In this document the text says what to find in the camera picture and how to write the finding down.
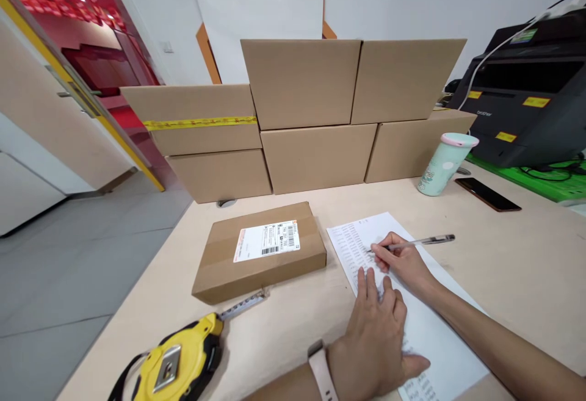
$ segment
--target wrist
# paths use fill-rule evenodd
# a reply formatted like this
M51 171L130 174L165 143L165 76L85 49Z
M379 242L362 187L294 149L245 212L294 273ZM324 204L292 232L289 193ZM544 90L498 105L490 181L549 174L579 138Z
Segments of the wrist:
M348 375L345 374L344 363L347 363L345 356L345 346L341 338L329 345L326 349L326 359L330 369L331 380L334 383L334 389L338 395L339 401L354 401L350 395L350 389L347 387L349 382Z
M423 280L417 284L413 293L425 304L433 307L433 302L445 287L434 277L430 280Z

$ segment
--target barcode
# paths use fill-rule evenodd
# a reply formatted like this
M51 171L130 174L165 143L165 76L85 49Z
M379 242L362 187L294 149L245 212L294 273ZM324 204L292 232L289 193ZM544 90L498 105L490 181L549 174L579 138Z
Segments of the barcode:
M262 255L268 255L269 253L274 253L276 251L279 251L278 247L269 247L269 248L263 248L261 251Z
M288 238L287 245L292 247L293 244L295 244L295 240L293 239L293 226L287 227L287 238Z

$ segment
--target tape measure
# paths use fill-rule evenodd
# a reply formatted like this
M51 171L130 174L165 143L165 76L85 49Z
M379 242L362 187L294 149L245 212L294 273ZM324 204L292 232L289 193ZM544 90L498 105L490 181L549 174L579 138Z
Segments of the tape measure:
M208 126L227 126L227 125L253 125L257 120L255 116L246 117L211 117L205 119L182 119L155 121L147 120L142 124L149 131L163 131L165 129L184 129L184 128L206 128Z
M126 378L141 359L132 401L197 400L220 365L220 334L224 323L268 296L265 290L259 291L220 315L212 312L169 334L156 348L132 359L118 378L108 401L122 401Z

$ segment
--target hand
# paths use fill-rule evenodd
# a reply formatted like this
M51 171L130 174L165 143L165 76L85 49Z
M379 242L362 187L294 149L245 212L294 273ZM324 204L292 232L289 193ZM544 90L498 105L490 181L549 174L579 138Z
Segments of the hand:
M328 348L330 373L340 401L387 394L430 365L422 356L403 356L407 307L388 276L383 286L385 294L379 302L374 270L369 269L365 279L364 269L359 269L358 297L346 334Z
M425 300L425 293L436 288L440 283L421 259L417 248L414 246L396 248L391 253L383 247L405 242L408 241L395 232L390 232L381 242L371 245L371 250L375 254L374 261L383 273L388 273L390 269L417 297Z

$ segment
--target yellow door frame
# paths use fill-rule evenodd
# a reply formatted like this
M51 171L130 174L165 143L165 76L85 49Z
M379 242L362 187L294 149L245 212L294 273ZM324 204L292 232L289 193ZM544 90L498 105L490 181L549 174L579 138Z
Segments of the yellow door frame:
M138 154L131 148L126 140L120 135L120 133L114 128L109 120L102 115L101 108L93 100L93 95L85 88L85 85L79 85L76 79L63 67L61 61L51 52L51 50L45 45L43 40L33 30L31 25L23 18L21 13L17 10L13 2L17 0L0 0L0 7L6 12L9 18L14 21L19 30L28 38L28 40L35 46L39 53L49 63L55 74L59 77L61 84L66 85L66 89L70 94L74 95L74 99L81 105L81 107L91 116L95 117L108 131L108 133L118 142L118 144L124 149L124 151L130 156L132 161L138 166L141 171L145 173L148 179L159 189L161 192L165 190L165 187L159 182L153 172L144 164Z

